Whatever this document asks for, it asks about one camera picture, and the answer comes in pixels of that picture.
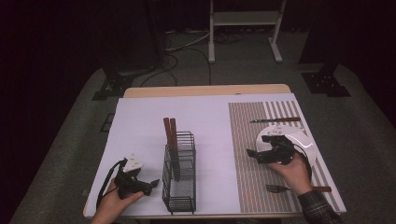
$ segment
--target fork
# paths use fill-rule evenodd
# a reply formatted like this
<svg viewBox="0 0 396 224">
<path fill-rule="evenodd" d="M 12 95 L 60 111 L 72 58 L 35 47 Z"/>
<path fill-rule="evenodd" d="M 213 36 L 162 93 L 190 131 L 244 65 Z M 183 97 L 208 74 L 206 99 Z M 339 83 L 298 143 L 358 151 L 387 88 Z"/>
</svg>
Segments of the fork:
<svg viewBox="0 0 396 224">
<path fill-rule="evenodd" d="M 279 185 L 265 185 L 265 188 L 267 191 L 270 191 L 272 193 L 281 193 L 286 190 L 291 190 L 291 188 L 279 186 Z M 312 189 L 321 191 L 321 192 L 332 192 L 332 188 L 328 186 L 320 186 L 320 187 L 312 187 Z"/>
</svg>

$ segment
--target black wire basket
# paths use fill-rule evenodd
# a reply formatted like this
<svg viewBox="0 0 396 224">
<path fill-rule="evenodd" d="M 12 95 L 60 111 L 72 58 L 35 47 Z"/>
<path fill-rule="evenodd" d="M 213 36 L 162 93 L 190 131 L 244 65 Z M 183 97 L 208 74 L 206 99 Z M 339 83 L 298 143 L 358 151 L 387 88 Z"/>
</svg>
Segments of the black wire basket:
<svg viewBox="0 0 396 224">
<path fill-rule="evenodd" d="M 190 132 L 177 132 L 177 150 L 165 147 L 163 162 L 163 202 L 168 211 L 196 210 L 195 144 Z"/>
</svg>

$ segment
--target sleeve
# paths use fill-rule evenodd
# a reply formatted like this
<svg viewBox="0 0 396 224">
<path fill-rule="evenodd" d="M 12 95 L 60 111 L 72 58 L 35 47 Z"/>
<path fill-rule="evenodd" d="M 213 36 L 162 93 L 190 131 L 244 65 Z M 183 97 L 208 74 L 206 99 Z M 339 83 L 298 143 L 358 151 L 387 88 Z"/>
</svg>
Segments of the sleeve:
<svg viewBox="0 0 396 224">
<path fill-rule="evenodd" d="M 338 224 L 345 223 L 338 216 L 332 206 L 324 198 L 323 194 L 317 190 L 311 190 L 299 195 L 298 200 L 303 208 L 305 219 L 310 224 Z"/>
</svg>

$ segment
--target hand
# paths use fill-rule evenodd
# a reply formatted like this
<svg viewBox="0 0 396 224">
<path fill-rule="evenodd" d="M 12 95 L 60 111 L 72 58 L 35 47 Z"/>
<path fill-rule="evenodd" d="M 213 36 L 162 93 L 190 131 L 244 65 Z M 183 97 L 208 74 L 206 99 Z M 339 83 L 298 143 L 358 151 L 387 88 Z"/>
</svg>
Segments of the hand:
<svg viewBox="0 0 396 224">
<path fill-rule="evenodd" d="M 311 181 L 309 180 L 308 172 L 306 171 L 303 158 L 298 153 L 295 153 L 291 163 L 282 165 L 278 163 L 270 163 L 268 166 L 279 172 L 289 187 L 297 194 L 304 194 L 312 190 Z"/>
<path fill-rule="evenodd" d="M 121 215 L 125 208 L 139 200 L 143 195 L 143 192 L 139 191 L 123 200 L 120 199 L 119 193 L 117 192 L 117 186 L 114 183 L 114 179 L 112 179 L 107 188 L 107 194 L 100 202 L 99 207 L 91 220 L 91 224 L 112 223 Z"/>
</svg>

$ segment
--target dark background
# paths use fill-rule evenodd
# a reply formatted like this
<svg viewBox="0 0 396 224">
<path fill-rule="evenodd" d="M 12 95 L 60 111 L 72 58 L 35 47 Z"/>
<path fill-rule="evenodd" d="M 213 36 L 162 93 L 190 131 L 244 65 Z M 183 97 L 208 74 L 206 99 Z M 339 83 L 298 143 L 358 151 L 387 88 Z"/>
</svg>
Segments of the dark background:
<svg viewBox="0 0 396 224">
<path fill-rule="evenodd" d="M 90 1 L 0 3 L 2 223 L 18 207 L 80 90 L 104 66 L 100 55 L 111 51 L 87 2 L 92 6 Z M 153 2 L 160 31 L 208 28 L 209 1 Z M 272 9 L 278 2 L 217 0 L 216 9 Z M 310 29 L 300 63 L 324 63 L 336 55 L 396 125 L 396 109 L 386 103 L 396 95 L 394 9 L 390 0 L 289 0 L 281 29 Z M 99 27 L 116 20 L 105 14 L 102 19 Z"/>
</svg>

